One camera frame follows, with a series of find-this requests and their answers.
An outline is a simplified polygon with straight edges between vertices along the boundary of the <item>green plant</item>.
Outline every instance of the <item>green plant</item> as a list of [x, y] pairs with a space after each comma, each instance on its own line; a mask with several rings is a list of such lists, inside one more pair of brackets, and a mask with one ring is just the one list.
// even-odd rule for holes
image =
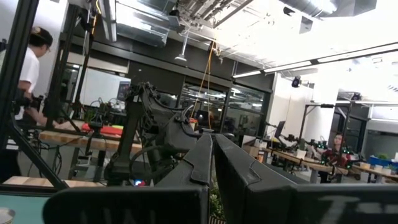
[[396, 170], [396, 167], [394, 167], [393, 165], [388, 165], [387, 167], [386, 167], [387, 169], [390, 169], [390, 170], [392, 170], [392, 171], [395, 171]]
[[387, 154], [379, 154], [377, 156], [377, 158], [382, 159], [382, 160], [386, 160], [386, 159], [388, 159], [388, 156], [387, 156]]
[[213, 187], [210, 189], [210, 216], [225, 220], [223, 205], [221, 203], [220, 190], [217, 178], [212, 178]]

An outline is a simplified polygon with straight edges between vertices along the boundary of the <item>red shirt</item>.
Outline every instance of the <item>red shirt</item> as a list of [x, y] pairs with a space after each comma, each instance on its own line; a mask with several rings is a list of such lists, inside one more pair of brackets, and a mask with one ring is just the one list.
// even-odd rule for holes
[[327, 156], [329, 158], [329, 161], [337, 161], [336, 165], [344, 167], [347, 163], [348, 160], [350, 160], [350, 156], [347, 154], [342, 154], [341, 158], [338, 159], [339, 152], [336, 150], [326, 150], [325, 152], [322, 153], [322, 155]]

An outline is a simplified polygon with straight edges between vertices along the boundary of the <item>white column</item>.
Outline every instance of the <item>white column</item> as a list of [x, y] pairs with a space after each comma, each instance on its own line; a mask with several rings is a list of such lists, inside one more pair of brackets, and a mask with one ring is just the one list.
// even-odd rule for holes
[[[318, 69], [317, 80], [313, 90], [313, 101], [318, 103], [335, 104], [339, 83], [343, 82], [344, 68], [338, 64], [323, 65]], [[306, 140], [329, 139], [334, 108], [315, 107], [306, 117], [303, 137]]]

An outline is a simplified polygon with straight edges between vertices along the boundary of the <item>red cloth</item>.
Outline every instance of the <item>red cloth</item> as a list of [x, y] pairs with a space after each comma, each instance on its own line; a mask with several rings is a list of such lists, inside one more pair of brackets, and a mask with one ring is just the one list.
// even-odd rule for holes
[[342, 155], [341, 159], [338, 159], [338, 152], [334, 150], [326, 150], [325, 152], [323, 152], [323, 155], [327, 156], [329, 158], [329, 161], [338, 160], [336, 165], [341, 167], [344, 167], [347, 161], [351, 159], [351, 157], [347, 154], [345, 156]]
[[[84, 131], [90, 131], [90, 127], [88, 126], [88, 124], [83, 124], [83, 126], [81, 127]], [[119, 128], [114, 128], [114, 127], [110, 127], [110, 126], [104, 126], [103, 128], [101, 128], [101, 134], [113, 134], [113, 135], [122, 135], [123, 130], [119, 129]]]

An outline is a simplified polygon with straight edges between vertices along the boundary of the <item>white shirt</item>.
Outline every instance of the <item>white shirt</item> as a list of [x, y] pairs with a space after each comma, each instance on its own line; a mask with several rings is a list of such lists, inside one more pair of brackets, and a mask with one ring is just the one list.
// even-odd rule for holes
[[[5, 54], [6, 54], [5, 50], [0, 52], [0, 71], [2, 68], [2, 63], [4, 60]], [[25, 59], [24, 59], [24, 64], [22, 66], [21, 76], [20, 76], [19, 80], [30, 82], [30, 88], [28, 90], [29, 93], [33, 92], [33, 90], [37, 84], [37, 80], [39, 79], [39, 68], [40, 68], [40, 63], [39, 63], [39, 60], [37, 59], [35, 53], [33, 52], [32, 49], [27, 48], [26, 54], [25, 54]], [[19, 110], [19, 114], [15, 115], [15, 120], [22, 119], [24, 112], [25, 112], [25, 110], [21, 106], [21, 109]], [[18, 150], [18, 146], [12, 139], [9, 139], [6, 149]]]

